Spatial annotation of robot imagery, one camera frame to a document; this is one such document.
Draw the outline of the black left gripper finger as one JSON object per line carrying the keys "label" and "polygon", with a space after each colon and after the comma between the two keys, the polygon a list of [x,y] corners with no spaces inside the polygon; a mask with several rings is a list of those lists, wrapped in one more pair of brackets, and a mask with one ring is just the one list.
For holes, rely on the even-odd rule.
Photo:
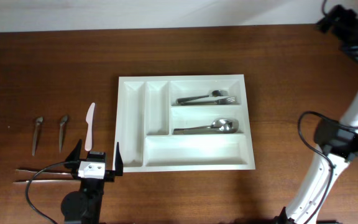
{"label": "black left gripper finger", "polygon": [[122,161],[119,142],[116,143],[116,149],[114,152],[114,173],[115,176],[123,176],[124,164]]}
{"label": "black left gripper finger", "polygon": [[82,140],[79,139],[75,148],[71,151],[71,153],[67,156],[67,158],[65,159],[66,162],[71,162],[71,161],[78,161],[80,159],[80,154],[81,154],[81,147],[82,147]]}

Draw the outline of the metal fork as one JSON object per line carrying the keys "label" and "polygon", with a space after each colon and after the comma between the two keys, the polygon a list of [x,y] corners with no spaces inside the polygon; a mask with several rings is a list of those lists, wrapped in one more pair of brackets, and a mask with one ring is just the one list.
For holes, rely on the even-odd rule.
{"label": "metal fork", "polygon": [[229,95],[229,92],[226,91],[226,90],[214,90],[210,94],[207,94],[207,95],[191,96],[191,97],[186,97],[186,98],[178,98],[178,99],[176,99],[176,103],[177,104],[182,104],[182,103],[187,102],[187,101],[193,101],[193,100],[198,100],[198,99],[202,99],[202,98],[228,96],[228,95]]}
{"label": "metal fork", "polygon": [[197,101],[197,102],[184,102],[180,103],[182,106],[195,106],[195,105],[231,105],[236,104],[237,98],[235,96],[221,98],[213,101]]}

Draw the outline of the pink plastic knife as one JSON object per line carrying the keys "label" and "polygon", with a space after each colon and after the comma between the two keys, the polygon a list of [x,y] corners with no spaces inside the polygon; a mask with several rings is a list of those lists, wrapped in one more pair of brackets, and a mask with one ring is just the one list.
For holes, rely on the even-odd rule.
{"label": "pink plastic knife", "polygon": [[85,140],[85,150],[90,151],[93,147],[93,115],[96,103],[92,103],[86,114],[86,123],[88,124]]}

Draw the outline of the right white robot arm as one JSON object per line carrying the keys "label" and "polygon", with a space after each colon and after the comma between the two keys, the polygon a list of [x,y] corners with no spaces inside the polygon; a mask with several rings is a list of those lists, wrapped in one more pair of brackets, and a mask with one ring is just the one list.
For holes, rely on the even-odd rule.
{"label": "right white robot arm", "polygon": [[[358,62],[358,11],[323,11],[332,32]],[[114,168],[121,172],[253,170],[250,106],[243,75],[121,77]],[[274,223],[316,223],[329,191],[358,157],[358,92],[340,120],[324,115],[308,146],[314,153],[297,196]]]}

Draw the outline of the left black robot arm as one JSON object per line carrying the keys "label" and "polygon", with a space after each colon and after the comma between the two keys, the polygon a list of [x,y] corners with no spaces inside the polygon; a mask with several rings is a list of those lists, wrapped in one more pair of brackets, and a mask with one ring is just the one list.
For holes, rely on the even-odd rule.
{"label": "left black robot arm", "polygon": [[70,170],[74,180],[80,181],[80,189],[67,194],[61,203],[65,223],[98,223],[104,195],[104,184],[114,182],[122,176],[124,165],[117,151],[114,169],[106,169],[106,153],[88,152],[85,159],[80,158],[82,140],[77,142],[65,160],[64,167]]}

